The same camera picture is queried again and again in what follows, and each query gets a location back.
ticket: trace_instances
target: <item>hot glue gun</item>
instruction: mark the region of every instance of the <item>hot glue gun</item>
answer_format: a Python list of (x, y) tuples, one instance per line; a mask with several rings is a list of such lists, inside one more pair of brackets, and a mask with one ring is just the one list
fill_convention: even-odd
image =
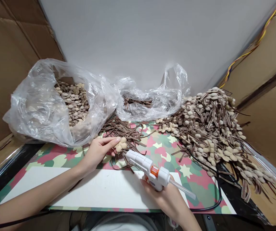
[(187, 190), (170, 177), (170, 172), (168, 169), (164, 167), (157, 168), (153, 165), (153, 161), (151, 159), (148, 159), (133, 150), (129, 150), (125, 156), (132, 165), (145, 173), (149, 179), (150, 184), (156, 191), (162, 191), (163, 187), (167, 187), (168, 183), (171, 183), (194, 200), (196, 199), (196, 194)]

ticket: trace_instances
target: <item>yellow wire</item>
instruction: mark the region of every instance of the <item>yellow wire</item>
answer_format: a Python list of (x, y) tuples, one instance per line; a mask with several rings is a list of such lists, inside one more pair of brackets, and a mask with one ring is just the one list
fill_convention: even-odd
[(264, 38), (265, 34), (266, 34), (266, 28), (268, 27), (270, 21), (272, 20), (272, 18), (274, 17), (274, 15), (276, 14), (276, 9), (274, 10), (273, 14), (269, 17), (269, 19), (266, 21), (264, 27), (263, 27), (263, 30), (261, 32), (261, 37), (258, 39), (258, 41), (256, 42), (256, 45), (254, 48), (252, 48), (249, 52), (247, 52), (246, 54), (240, 56), (239, 58), (237, 58), (236, 60), (234, 60), (234, 62), (228, 67), (228, 70), (227, 70), (227, 74), (225, 76), (225, 79), (224, 79), (224, 83), (220, 86), (220, 88), (222, 88), (226, 82), (228, 81), (228, 76), (229, 76), (229, 73), (231, 71), (231, 68), (232, 66), (241, 58), (243, 57), (247, 57), (249, 54), (251, 54), (259, 45), (260, 45), (260, 42), (262, 41), (262, 39)]

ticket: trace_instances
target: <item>pink camouflage pattern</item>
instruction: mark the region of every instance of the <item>pink camouflage pattern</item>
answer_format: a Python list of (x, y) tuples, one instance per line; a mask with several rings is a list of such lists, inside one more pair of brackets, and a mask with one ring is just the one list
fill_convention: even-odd
[[(153, 121), (143, 124), (142, 132), (144, 135), (149, 135), (152, 131), (157, 130), (157, 126), (152, 126)], [(206, 208), (214, 205), (217, 202), (219, 192), (212, 178), (199, 165), (193, 162), (190, 158), (185, 157), (180, 162), (182, 153), (171, 155), (171, 153), (179, 150), (179, 140), (168, 133), (155, 132), (148, 137), (142, 138), (142, 143), (146, 147), (138, 146), (141, 153), (146, 153), (146, 156), (153, 160), (158, 167), (165, 167), (170, 172), (177, 172), (180, 176), (182, 185), (196, 194), (196, 199), (193, 200), (187, 197), (187, 202), (190, 208)], [(83, 158), (82, 147), (65, 148), (56, 144), (45, 144), (30, 161), (16, 174), (16, 176), (0, 191), (0, 202), (11, 191), (11, 189), (20, 181), (24, 174), (32, 166), (43, 167), (73, 167)], [(111, 165), (111, 153), (107, 153), (102, 163), (98, 165), (98, 169), (113, 169)], [(112, 160), (115, 168), (120, 168), (125, 164), (123, 159), (115, 162)], [(160, 212), (160, 210), (137, 210), (129, 208), (86, 208), (73, 207), (73, 209), (60, 206), (48, 206), (48, 209), (56, 210), (83, 210), (83, 211), (124, 211), (124, 212)], [(230, 207), (223, 199), (220, 205), (214, 210), (207, 211), (208, 214), (232, 214)]]

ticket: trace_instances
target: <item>plastic bag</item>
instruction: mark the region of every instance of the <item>plastic bag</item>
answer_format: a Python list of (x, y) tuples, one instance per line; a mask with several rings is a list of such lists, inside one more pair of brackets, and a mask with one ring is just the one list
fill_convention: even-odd
[[(114, 87), (119, 92), (116, 113), (123, 121), (150, 121), (172, 115), (181, 107), (183, 97), (188, 97), (190, 93), (187, 73), (179, 64), (165, 70), (162, 84), (158, 88), (140, 90), (130, 77), (120, 77)], [(124, 97), (152, 101), (152, 107), (136, 102), (127, 104)]]
[[(68, 109), (55, 90), (56, 78), (73, 77), (84, 83), (90, 105), (86, 119), (69, 127)], [(90, 142), (117, 106), (117, 91), (104, 77), (55, 59), (39, 60), (11, 96), (11, 108), (3, 120), (14, 134), (64, 147)]]

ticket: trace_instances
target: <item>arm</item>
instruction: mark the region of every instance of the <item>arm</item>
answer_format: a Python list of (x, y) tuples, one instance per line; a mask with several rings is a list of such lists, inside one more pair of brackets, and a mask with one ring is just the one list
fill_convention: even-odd
[(201, 231), (194, 214), (187, 207), (177, 187), (168, 184), (163, 191), (157, 192), (145, 180), (140, 181), (145, 191), (155, 200), (161, 210), (177, 222), (184, 231)]
[[(119, 137), (94, 139), (85, 157), (78, 165), (0, 205), (0, 224), (23, 219), (38, 213), (78, 180), (94, 171), (105, 154), (119, 141)], [(14, 230), (18, 226), (19, 224), (2, 230)]]

